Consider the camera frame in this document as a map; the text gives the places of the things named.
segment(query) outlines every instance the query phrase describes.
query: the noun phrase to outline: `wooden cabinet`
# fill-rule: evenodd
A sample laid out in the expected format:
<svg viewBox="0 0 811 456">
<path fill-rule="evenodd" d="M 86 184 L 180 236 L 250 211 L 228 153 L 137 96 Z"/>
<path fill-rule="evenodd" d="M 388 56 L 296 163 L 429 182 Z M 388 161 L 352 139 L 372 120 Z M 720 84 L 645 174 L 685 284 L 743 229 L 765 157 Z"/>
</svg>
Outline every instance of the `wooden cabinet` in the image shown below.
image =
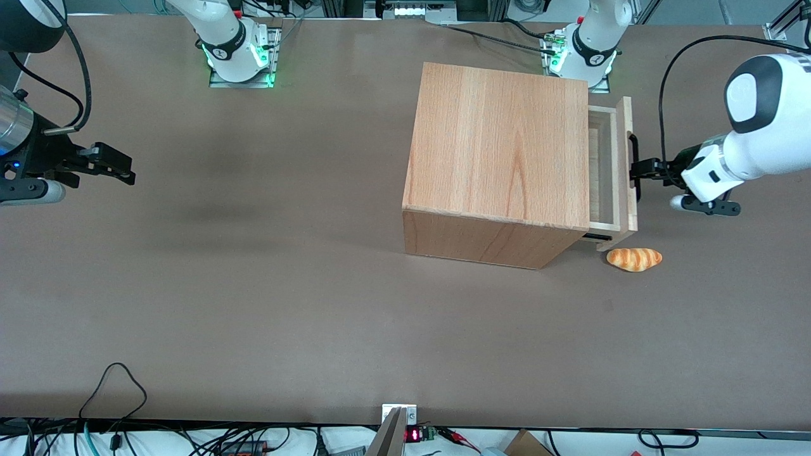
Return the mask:
<svg viewBox="0 0 811 456">
<path fill-rule="evenodd" d="M 629 97 L 616 108 L 589 106 L 589 233 L 597 236 L 583 240 L 596 242 L 600 252 L 637 232 L 637 195 L 629 178 L 632 131 Z"/>
<path fill-rule="evenodd" d="M 579 80 L 426 63 L 402 202 L 405 251 L 538 269 L 587 232 L 627 235 L 630 219 L 618 214 L 630 202 L 612 195 L 628 164 L 603 156 L 621 149 L 624 112 L 590 110 Z"/>
</svg>

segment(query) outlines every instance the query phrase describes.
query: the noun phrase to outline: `table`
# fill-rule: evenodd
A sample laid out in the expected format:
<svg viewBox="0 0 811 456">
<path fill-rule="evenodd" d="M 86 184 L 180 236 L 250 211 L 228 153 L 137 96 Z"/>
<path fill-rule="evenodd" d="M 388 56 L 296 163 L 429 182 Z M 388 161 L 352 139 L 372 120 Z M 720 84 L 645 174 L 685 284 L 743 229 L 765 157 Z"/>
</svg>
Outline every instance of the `table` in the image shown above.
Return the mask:
<svg viewBox="0 0 811 456">
<path fill-rule="evenodd" d="M 75 415 L 120 360 L 149 418 L 374 423 L 382 402 L 407 401 L 449 425 L 811 430 L 811 174 L 736 189 L 736 218 L 674 212 L 675 192 L 646 184 L 623 244 L 662 252 L 643 274 L 590 243 L 540 271 L 407 256 L 422 63 L 537 72 L 535 56 L 419 21 L 305 21 L 275 88 L 209 89 L 184 18 L 71 22 L 93 82 L 74 141 L 133 156 L 138 182 L 83 177 L 61 204 L 0 211 L 0 415 Z M 626 33 L 611 94 L 591 102 L 633 97 L 643 157 L 659 153 L 668 59 L 719 32 L 759 33 Z M 723 85 L 765 52 L 710 43 L 683 57 L 665 102 L 671 156 L 730 129 Z M 67 40 L 30 67 L 81 93 Z M 68 100 L 22 87 L 55 122 L 72 117 Z M 117 372 L 88 414 L 138 399 Z"/>
</svg>

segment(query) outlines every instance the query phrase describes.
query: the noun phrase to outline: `open drawer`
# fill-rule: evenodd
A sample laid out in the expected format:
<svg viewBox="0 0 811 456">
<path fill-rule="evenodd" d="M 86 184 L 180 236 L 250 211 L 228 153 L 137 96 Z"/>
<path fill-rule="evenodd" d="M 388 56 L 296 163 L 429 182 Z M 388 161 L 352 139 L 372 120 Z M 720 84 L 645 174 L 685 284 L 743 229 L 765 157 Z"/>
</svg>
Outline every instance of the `open drawer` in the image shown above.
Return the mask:
<svg viewBox="0 0 811 456">
<path fill-rule="evenodd" d="M 616 108 L 589 106 L 589 234 L 600 252 L 637 232 L 637 198 L 629 178 L 631 99 Z"/>
</svg>

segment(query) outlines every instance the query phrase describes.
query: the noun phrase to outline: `croissant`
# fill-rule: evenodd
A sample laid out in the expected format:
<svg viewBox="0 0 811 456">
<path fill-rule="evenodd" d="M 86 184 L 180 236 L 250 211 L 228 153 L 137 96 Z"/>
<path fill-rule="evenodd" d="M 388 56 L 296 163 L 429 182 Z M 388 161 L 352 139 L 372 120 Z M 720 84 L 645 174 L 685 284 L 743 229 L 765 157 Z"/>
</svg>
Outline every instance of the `croissant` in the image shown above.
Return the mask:
<svg viewBox="0 0 811 456">
<path fill-rule="evenodd" d="M 662 262 L 662 254 L 652 248 L 617 248 L 606 255 L 609 263 L 632 273 L 640 273 Z"/>
</svg>

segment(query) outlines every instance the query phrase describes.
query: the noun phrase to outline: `wire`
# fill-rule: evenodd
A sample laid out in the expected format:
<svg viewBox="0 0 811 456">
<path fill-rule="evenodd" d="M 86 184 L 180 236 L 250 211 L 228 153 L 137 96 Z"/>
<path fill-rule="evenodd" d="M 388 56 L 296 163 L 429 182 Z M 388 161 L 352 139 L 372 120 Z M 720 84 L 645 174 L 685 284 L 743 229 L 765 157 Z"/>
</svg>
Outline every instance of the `wire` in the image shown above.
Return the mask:
<svg viewBox="0 0 811 456">
<path fill-rule="evenodd" d="M 287 437 L 285 437 L 285 440 L 281 441 L 279 446 L 277 446 L 276 448 L 271 448 L 270 450 L 268 450 L 268 453 L 270 453 L 271 451 L 276 451 L 276 450 L 280 449 L 282 446 L 285 445 L 285 443 L 287 443 L 287 441 L 289 439 L 290 439 L 290 428 L 287 428 Z"/>
<path fill-rule="evenodd" d="M 50 443 L 48 443 L 48 439 L 45 439 L 45 443 L 47 443 L 48 445 L 45 447 L 45 451 L 42 453 L 42 456 L 48 456 L 50 454 L 51 447 L 54 446 L 54 444 L 56 443 L 56 440 L 58 440 L 59 436 L 62 435 L 62 430 L 64 428 L 65 428 L 65 426 L 60 426 L 59 427 L 59 431 L 56 433 L 56 435 L 54 436 L 54 439 Z"/>
<path fill-rule="evenodd" d="M 272 17 L 279 17 L 279 16 L 277 16 L 279 14 L 285 15 L 285 16 L 296 17 L 295 14 L 293 14 L 293 13 L 291 13 L 289 11 L 285 12 L 285 11 L 269 10 L 268 8 L 265 8 L 264 6 L 260 6 L 258 2 L 253 2 L 252 0 L 242 0 L 242 2 L 247 3 L 250 6 L 253 6 L 257 10 L 264 11 L 264 12 L 268 13 L 269 15 L 271 15 Z"/>
<path fill-rule="evenodd" d="M 25 420 L 25 426 L 28 428 L 28 436 L 25 437 L 25 456 L 34 456 L 36 452 L 36 443 L 34 442 L 34 431 L 31 429 L 31 424 Z"/>
<path fill-rule="evenodd" d="M 811 15 L 811 0 L 804 0 L 803 6 L 800 7 L 800 20 L 805 19 L 806 21 L 803 41 L 811 49 L 811 20 L 809 20 L 809 15 Z"/>
<path fill-rule="evenodd" d="M 88 122 L 90 118 L 90 108 L 92 105 L 92 93 L 90 90 L 90 72 L 88 71 L 88 63 L 84 59 L 84 53 L 82 52 L 82 47 L 79 45 L 79 40 L 76 39 L 76 35 L 73 33 L 73 29 L 70 25 L 67 24 L 67 20 L 62 17 L 62 14 L 59 13 L 59 10 L 50 2 L 50 0 L 41 0 L 42 3 L 48 7 L 48 10 L 56 17 L 59 23 L 65 28 L 65 33 L 67 37 L 71 39 L 71 43 L 73 44 L 73 49 L 76 51 L 76 57 L 79 58 L 79 65 L 82 67 L 82 78 L 84 79 L 84 112 L 82 113 L 82 118 L 79 120 L 79 123 L 75 125 L 69 125 L 68 127 L 73 127 L 73 131 L 79 131 L 84 127 L 84 125 Z"/>
<path fill-rule="evenodd" d="M 79 119 L 82 117 L 82 114 L 84 113 L 84 105 L 76 95 L 68 92 L 64 88 L 59 87 L 58 85 L 46 80 L 45 78 L 39 76 L 33 71 L 27 69 L 25 65 L 19 60 L 19 58 L 17 58 L 17 55 L 14 54 L 13 52 L 8 53 L 8 56 L 11 57 L 11 61 L 14 62 L 14 64 L 19 68 L 19 70 L 25 73 L 26 75 L 29 75 L 31 79 L 73 100 L 73 102 L 79 108 L 79 112 L 76 114 L 76 117 L 74 117 L 73 120 L 71 120 L 71 122 L 67 124 L 68 127 L 75 125 L 79 121 Z"/>
<path fill-rule="evenodd" d="M 127 435 L 127 431 L 123 431 L 122 434 L 124 434 L 124 440 L 127 442 L 127 447 L 129 447 L 132 456 L 138 456 L 135 452 L 135 448 L 132 447 L 132 442 L 130 441 L 130 436 Z"/>
<path fill-rule="evenodd" d="M 551 55 L 551 54 L 555 53 L 555 51 L 553 51 L 551 49 L 541 49 L 541 48 L 535 48 L 535 47 L 528 46 L 528 45 L 522 45 L 522 44 L 518 44 L 518 43 L 513 43 L 512 41 L 502 40 L 501 38 L 496 38 L 496 37 L 490 37 L 490 36 L 485 35 L 483 33 L 474 32 L 473 30 L 465 30 L 464 28 L 451 27 L 450 25 L 440 25 L 440 27 L 449 28 L 451 30 L 456 30 L 457 32 L 468 33 L 470 35 L 473 35 L 474 37 L 484 38 L 485 40 L 491 40 L 491 41 L 495 41 L 497 43 L 501 43 L 503 45 L 513 46 L 513 47 L 517 47 L 517 48 L 521 48 L 521 49 L 527 49 L 527 50 L 531 50 L 531 51 L 534 51 L 534 52 L 539 52 L 541 54 L 550 54 Z"/>
<path fill-rule="evenodd" d="M 114 368 L 115 366 L 121 366 L 127 372 L 127 375 L 130 377 L 130 380 L 132 381 L 132 383 L 134 383 L 135 386 L 137 386 L 138 389 L 141 390 L 141 394 L 144 396 L 144 399 L 141 401 L 141 403 L 136 408 L 132 409 L 132 411 L 130 413 L 127 413 L 126 415 L 124 415 L 118 421 L 122 421 L 124 419 L 127 419 L 127 418 L 131 417 L 132 414 L 134 414 L 137 411 L 141 410 L 141 407 L 143 407 L 144 404 L 147 403 L 147 399 L 148 399 L 147 390 L 144 389 L 144 387 L 140 383 L 138 383 L 138 381 L 135 379 L 135 377 L 132 376 L 132 372 L 130 372 L 130 369 L 127 367 L 127 365 L 124 364 L 124 363 L 119 363 L 119 362 L 110 363 L 107 366 L 107 368 L 105 368 L 104 373 L 101 374 L 101 379 L 99 380 L 98 385 L 96 385 L 96 389 L 93 390 L 93 392 L 92 392 L 92 394 L 90 394 L 90 397 L 88 398 L 88 400 L 84 401 L 84 404 L 82 404 L 82 408 L 79 409 L 79 418 L 81 418 L 81 419 L 84 418 L 82 416 L 82 413 L 84 412 L 84 408 L 87 407 L 88 404 L 90 403 L 90 401 L 92 401 L 93 398 L 96 397 L 96 394 L 98 394 L 99 389 L 101 389 L 101 384 L 104 383 L 104 379 L 107 377 L 107 373 L 109 372 L 110 369 Z"/>
<path fill-rule="evenodd" d="M 121 3 L 121 6 L 123 6 L 124 9 L 127 10 L 128 13 L 132 14 L 132 11 L 130 11 L 130 9 L 127 8 L 127 5 L 124 4 L 123 0 L 118 0 L 118 2 Z"/>
<path fill-rule="evenodd" d="M 679 52 L 677 52 L 676 55 L 673 56 L 673 59 L 670 61 L 670 63 L 668 63 L 667 69 L 664 71 L 664 75 L 662 76 L 662 84 L 659 86 L 659 140 L 662 147 L 662 162 L 664 162 L 665 164 L 667 164 L 667 153 L 665 152 L 664 112 L 662 104 L 664 99 L 664 88 L 665 83 L 667 82 L 667 76 L 670 75 L 670 70 L 673 68 L 673 65 L 676 63 L 676 60 L 678 60 L 679 57 L 681 57 L 681 55 L 684 54 L 684 52 L 687 49 L 690 49 L 695 45 L 699 45 L 707 41 L 717 41 L 717 40 L 747 41 L 750 43 L 757 43 L 759 45 L 768 45 L 774 46 L 776 48 L 788 49 L 794 52 L 799 52 L 801 54 L 811 54 L 811 49 L 801 48 L 799 46 L 794 45 L 787 45 L 784 43 L 778 43 L 776 41 L 763 40 L 761 38 L 743 37 L 740 35 L 713 35 L 710 37 L 703 37 L 681 48 Z M 682 190 L 685 189 L 684 185 L 676 184 L 676 181 L 674 181 L 670 169 L 667 167 L 667 165 L 664 166 L 664 171 L 665 175 L 667 176 L 666 177 L 667 180 L 669 180 L 671 183 L 674 183 L 677 187 L 681 188 Z"/>
<path fill-rule="evenodd" d="M 651 443 L 645 441 L 645 439 L 642 438 L 643 434 L 648 434 L 648 435 L 652 436 L 654 438 L 654 440 L 656 441 L 656 443 L 651 444 Z M 637 432 L 637 439 L 639 439 L 640 443 L 642 443 L 644 446 L 646 446 L 648 448 L 651 448 L 653 450 L 659 450 L 659 453 L 662 456 L 665 456 L 665 454 L 664 454 L 665 449 L 688 450 L 688 449 L 693 448 L 694 446 L 698 445 L 698 434 L 697 433 L 691 433 L 690 436 L 693 438 L 693 441 L 689 442 L 688 444 L 684 444 L 684 445 L 664 445 L 662 443 L 662 440 L 659 439 L 659 436 L 657 436 L 656 433 L 651 431 L 650 429 L 640 429 L 639 432 Z"/>
<path fill-rule="evenodd" d="M 214 437 L 210 441 L 199 445 L 199 450 L 195 448 L 194 451 L 189 453 L 189 456 L 194 456 L 194 454 L 200 455 L 200 450 L 203 450 L 209 454 L 219 454 L 222 451 L 222 444 L 232 437 L 236 437 L 239 435 L 240 432 L 243 432 L 242 428 L 229 428 L 225 431 L 225 433 L 219 437 Z"/>
<path fill-rule="evenodd" d="M 93 440 L 90 438 L 90 430 L 88 429 L 88 422 L 84 422 L 84 440 L 88 443 L 88 447 L 90 447 L 90 452 L 93 453 L 93 456 L 100 456 L 99 451 L 96 450 L 96 446 L 93 444 Z"/>
<path fill-rule="evenodd" d="M 191 444 L 191 448 L 194 448 L 195 452 L 198 455 L 200 455 L 200 450 L 204 450 L 204 448 L 201 447 L 200 445 L 197 445 L 197 442 L 192 440 L 191 436 L 189 435 L 188 432 L 186 432 L 186 429 L 184 429 L 182 425 L 180 425 L 179 427 L 180 427 L 180 431 L 175 431 L 175 433 L 177 433 L 180 437 L 184 437 L 186 440 L 188 440 L 189 443 Z"/>
<path fill-rule="evenodd" d="M 479 454 L 482 453 L 481 450 L 476 448 L 476 445 L 470 443 L 470 441 L 467 440 L 464 436 L 462 436 L 459 432 L 452 431 L 450 428 L 446 428 L 445 426 L 435 426 L 434 429 L 436 429 L 436 433 L 440 437 L 449 440 L 451 443 L 464 446 L 466 448 L 470 448 L 471 450 L 476 451 Z"/>
<path fill-rule="evenodd" d="M 277 46 L 281 46 L 281 43 L 284 43 L 285 40 L 287 39 L 287 37 L 289 37 L 290 34 L 293 33 L 293 31 L 296 28 L 301 26 L 301 23 L 304 21 L 304 16 L 306 16 L 306 15 L 307 15 L 307 9 L 304 9 L 304 11 L 302 11 L 302 17 L 296 19 L 296 23 L 293 24 L 293 27 L 291 27 L 290 30 L 287 33 L 285 33 L 285 35 L 279 40 L 279 44 Z"/>
<path fill-rule="evenodd" d="M 555 446 L 555 439 L 552 437 L 552 431 L 547 429 L 547 435 L 549 436 L 549 446 L 552 447 L 552 453 L 554 453 L 555 456 L 560 456 L 560 453 L 557 450 L 557 446 Z"/>
<path fill-rule="evenodd" d="M 517 20 L 510 19 L 509 17 L 505 17 L 500 22 L 505 22 L 507 24 L 512 24 L 512 25 L 518 27 L 518 29 L 521 30 L 522 32 L 524 32 L 526 35 L 529 35 L 529 36 L 531 36 L 533 38 L 538 38 L 539 40 L 542 40 L 549 33 L 554 32 L 554 30 L 552 30 L 550 32 L 535 33 L 535 32 L 532 32 L 531 30 L 529 30 L 528 28 L 524 27 L 524 24 L 518 22 Z"/>
</svg>

